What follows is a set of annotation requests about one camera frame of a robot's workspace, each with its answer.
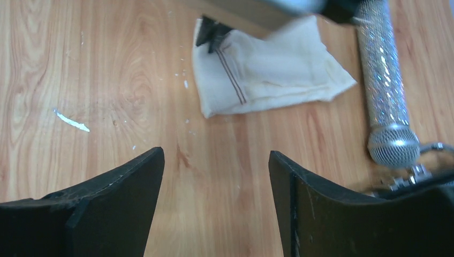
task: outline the silver cylinder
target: silver cylinder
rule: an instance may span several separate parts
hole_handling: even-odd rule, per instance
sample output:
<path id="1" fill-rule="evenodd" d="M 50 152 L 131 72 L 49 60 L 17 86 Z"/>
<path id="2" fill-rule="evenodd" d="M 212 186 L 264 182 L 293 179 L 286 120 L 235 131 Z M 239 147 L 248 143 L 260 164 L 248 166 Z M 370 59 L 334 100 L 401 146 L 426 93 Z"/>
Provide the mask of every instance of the silver cylinder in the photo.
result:
<path id="1" fill-rule="evenodd" d="M 388 168 L 408 168 L 420 156 L 419 140 L 410 129 L 404 85 L 388 0 L 367 0 L 359 9 L 361 53 L 372 159 Z"/>

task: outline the blurred black object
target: blurred black object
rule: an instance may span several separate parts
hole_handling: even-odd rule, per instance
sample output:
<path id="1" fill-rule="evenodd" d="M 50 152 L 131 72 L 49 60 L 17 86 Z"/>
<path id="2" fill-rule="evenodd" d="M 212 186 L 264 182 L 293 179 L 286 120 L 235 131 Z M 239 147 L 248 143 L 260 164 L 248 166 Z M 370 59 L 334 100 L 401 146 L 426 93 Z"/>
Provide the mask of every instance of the blurred black object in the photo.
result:
<path id="1" fill-rule="evenodd" d="M 224 39 L 232 28 L 214 21 L 206 16 L 202 16 L 202 24 L 197 35 L 195 46 L 199 47 L 208 43 L 208 53 L 212 54 L 221 46 Z"/>
<path id="2" fill-rule="evenodd" d="M 81 184 L 0 204 L 0 256 L 143 256 L 164 171 L 153 148 Z"/>
<path id="3" fill-rule="evenodd" d="M 279 152 L 271 152 L 269 172 L 284 257 L 452 256 L 451 186 L 379 199 L 324 179 Z"/>

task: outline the white cloth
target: white cloth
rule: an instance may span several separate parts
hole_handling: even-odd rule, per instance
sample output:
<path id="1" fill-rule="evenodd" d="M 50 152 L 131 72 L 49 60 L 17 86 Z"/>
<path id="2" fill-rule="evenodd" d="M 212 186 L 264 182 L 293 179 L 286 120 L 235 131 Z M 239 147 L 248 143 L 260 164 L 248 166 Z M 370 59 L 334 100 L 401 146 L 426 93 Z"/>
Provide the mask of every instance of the white cloth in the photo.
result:
<path id="1" fill-rule="evenodd" d="M 316 17 L 298 19 L 265 40 L 231 31 L 218 51 L 195 46 L 193 71 L 205 118 L 331 101 L 356 81 L 328 53 Z"/>

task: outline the folded white cloth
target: folded white cloth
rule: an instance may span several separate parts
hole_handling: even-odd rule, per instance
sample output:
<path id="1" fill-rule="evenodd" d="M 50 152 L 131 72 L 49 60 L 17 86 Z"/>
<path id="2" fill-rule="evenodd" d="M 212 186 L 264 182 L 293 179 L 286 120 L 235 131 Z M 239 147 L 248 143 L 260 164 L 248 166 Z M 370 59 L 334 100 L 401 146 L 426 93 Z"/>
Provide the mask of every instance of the folded white cloth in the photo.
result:
<path id="1" fill-rule="evenodd" d="M 315 16 L 296 20 L 265 40 L 231 31 L 218 51 L 195 47 L 193 71 L 205 118 L 310 101 L 331 101 L 356 81 L 328 53 Z"/>

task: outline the wooden table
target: wooden table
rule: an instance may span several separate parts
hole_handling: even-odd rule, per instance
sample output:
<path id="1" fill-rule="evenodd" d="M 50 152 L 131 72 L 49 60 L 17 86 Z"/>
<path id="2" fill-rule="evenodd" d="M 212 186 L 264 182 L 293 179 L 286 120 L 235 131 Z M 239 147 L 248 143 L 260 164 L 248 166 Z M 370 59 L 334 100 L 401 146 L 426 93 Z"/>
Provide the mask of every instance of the wooden table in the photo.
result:
<path id="1" fill-rule="evenodd" d="M 449 1 L 391 4 L 412 127 L 422 142 L 454 143 Z M 331 103 L 204 119 L 191 70 L 198 16 L 167 0 L 1 1 L 0 201 L 42 197 L 162 146 L 147 256 L 281 256 L 271 150 L 346 187 L 370 184 L 362 85 Z M 354 29 L 321 20 L 320 30 L 361 81 Z"/>

